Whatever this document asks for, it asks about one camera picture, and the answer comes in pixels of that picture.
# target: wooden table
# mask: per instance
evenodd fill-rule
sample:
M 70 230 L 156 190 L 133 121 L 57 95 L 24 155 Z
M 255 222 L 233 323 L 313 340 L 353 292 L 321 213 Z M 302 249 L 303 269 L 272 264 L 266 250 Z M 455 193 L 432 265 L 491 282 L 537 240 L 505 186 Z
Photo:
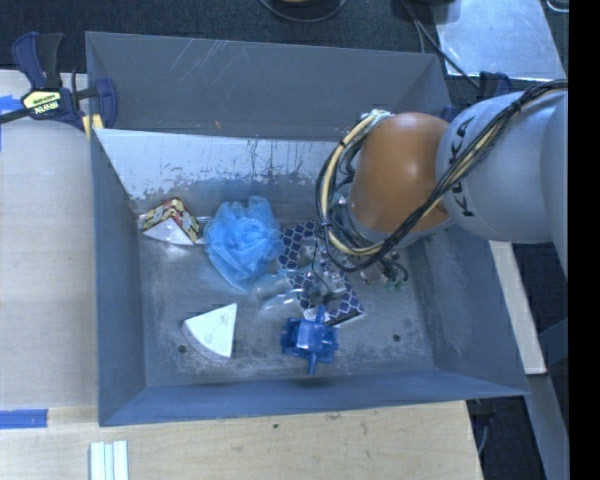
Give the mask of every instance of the wooden table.
M 0 72 L 0 95 L 19 96 L 22 84 Z M 3 140 L 46 124 L 7 126 Z M 452 402 L 116 428 L 99 428 L 93 404 L 63 404 L 49 408 L 47 428 L 0 431 L 0 479 L 88 478 L 90 443 L 116 440 L 128 442 L 133 480 L 483 478 L 466 405 Z

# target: blue plastic toy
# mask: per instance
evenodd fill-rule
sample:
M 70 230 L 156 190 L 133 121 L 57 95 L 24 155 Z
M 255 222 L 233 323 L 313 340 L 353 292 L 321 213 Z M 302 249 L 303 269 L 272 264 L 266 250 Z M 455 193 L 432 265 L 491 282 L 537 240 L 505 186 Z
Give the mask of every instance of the blue plastic toy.
M 289 318 L 282 329 L 282 353 L 309 361 L 308 373 L 315 373 L 316 364 L 332 363 L 338 349 L 338 329 L 324 323 L 325 306 L 318 306 L 315 321 Z

